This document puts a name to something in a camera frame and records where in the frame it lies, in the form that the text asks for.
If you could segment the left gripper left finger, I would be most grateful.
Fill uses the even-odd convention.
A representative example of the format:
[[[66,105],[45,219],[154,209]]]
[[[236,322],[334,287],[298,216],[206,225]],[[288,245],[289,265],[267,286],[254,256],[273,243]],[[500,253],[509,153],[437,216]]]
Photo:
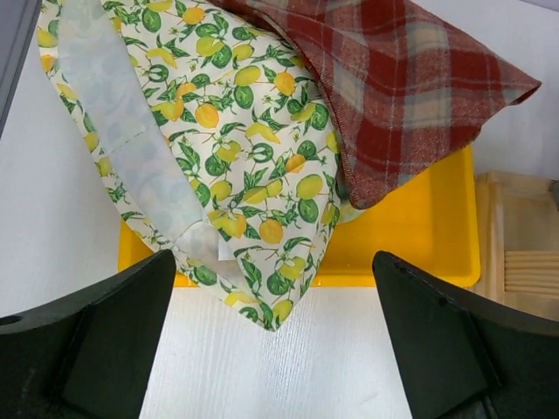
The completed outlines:
[[[137,418],[176,275],[159,251],[1,319],[3,418]]]

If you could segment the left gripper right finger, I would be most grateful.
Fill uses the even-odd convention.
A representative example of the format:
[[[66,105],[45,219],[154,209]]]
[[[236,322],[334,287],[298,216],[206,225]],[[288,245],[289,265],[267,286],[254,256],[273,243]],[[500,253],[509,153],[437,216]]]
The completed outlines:
[[[556,418],[558,323],[379,251],[383,316],[414,418]]]

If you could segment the lemon print skirt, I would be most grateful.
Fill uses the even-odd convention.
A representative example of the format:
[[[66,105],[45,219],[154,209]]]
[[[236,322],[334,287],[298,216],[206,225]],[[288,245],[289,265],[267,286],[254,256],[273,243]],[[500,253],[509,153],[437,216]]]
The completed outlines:
[[[207,1],[44,1],[38,47],[131,231],[278,329],[346,213],[334,126],[292,46]]]

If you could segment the red plaid skirt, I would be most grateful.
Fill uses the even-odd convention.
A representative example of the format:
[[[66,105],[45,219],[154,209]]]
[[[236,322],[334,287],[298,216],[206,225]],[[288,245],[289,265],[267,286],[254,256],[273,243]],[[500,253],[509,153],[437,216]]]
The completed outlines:
[[[222,1],[277,33],[314,75],[359,210],[459,151],[537,79],[411,1]]]

